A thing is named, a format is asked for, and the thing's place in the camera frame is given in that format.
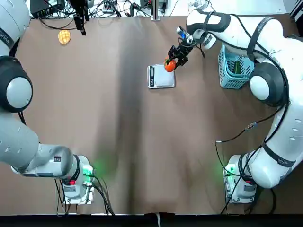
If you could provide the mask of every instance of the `brown table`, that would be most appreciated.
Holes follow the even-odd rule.
[[[288,15],[275,17],[285,35],[297,33]],[[70,43],[62,46],[58,31],[32,20],[20,42],[17,57],[34,85],[34,98],[24,113],[28,126],[42,143],[68,146],[95,165],[103,160],[106,168],[98,174],[108,182],[116,213],[220,212],[223,177],[214,141],[273,112],[247,86],[220,87],[219,42],[205,59],[198,49],[190,53],[188,63],[176,70],[176,88],[147,88],[146,67],[163,62],[178,44],[176,27],[185,21],[93,19],[85,25],[87,36],[71,31]],[[47,23],[62,26],[67,20]],[[219,146],[224,161],[254,149],[270,125]],[[296,205],[301,205],[303,184],[296,176],[302,169],[300,165],[275,189],[277,212],[301,212]],[[1,214],[55,212],[52,179],[21,177],[6,165],[0,171]],[[103,213],[102,204],[95,193],[93,205],[80,206],[78,212]],[[256,211],[266,213],[270,206],[270,194],[264,193]],[[243,212],[243,206],[231,210]]]

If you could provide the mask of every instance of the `floor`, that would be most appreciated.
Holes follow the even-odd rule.
[[[165,15],[186,16],[189,11],[195,8],[191,5],[195,1],[205,2],[205,0],[168,0],[168,8]],[[264,15],[264,14],[284,14],[286,13],[283,0],[210,0],[216,11],[223,13],[235,13],[238,15]]]

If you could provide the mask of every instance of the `plastic basket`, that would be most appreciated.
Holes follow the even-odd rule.
[[[254,69],[254,63],[248,57],[230,53],[224,44],[222,44],[218,61],[220,85],[223,88],[241,88],[249,80]],[[240,74],[232,73],[236,61],[240,62]]]

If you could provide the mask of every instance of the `metal stand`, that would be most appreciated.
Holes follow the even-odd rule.
[[[153,21],[160,20],[158,8],[159,8],[159,0],[152,0],[152,20]]]

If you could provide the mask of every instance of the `white robot link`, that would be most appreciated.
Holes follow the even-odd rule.
[[[188,16],[183,37],[186,45],[201,44],[204,50],[220,40],[229,51],[257,62],[250,75],[250,89],[261,102],[277,107],[263,144],[245,155],[232,156],[223,171],[228,201],[252,202],[256,185],[278,185],[303,159],[303,70],[298,67],[302,64],[303,43],[285,38],[276,19],[201,9]]]
[[[18,59],[9,55],[30,22],[23,0],[0,0],[0,161],[16,174],[63,182],[66,203],[92,202],[93,168],[84,156],[61,145],[39,143],[38,136],[13,113],[30,104],[33,85]]]

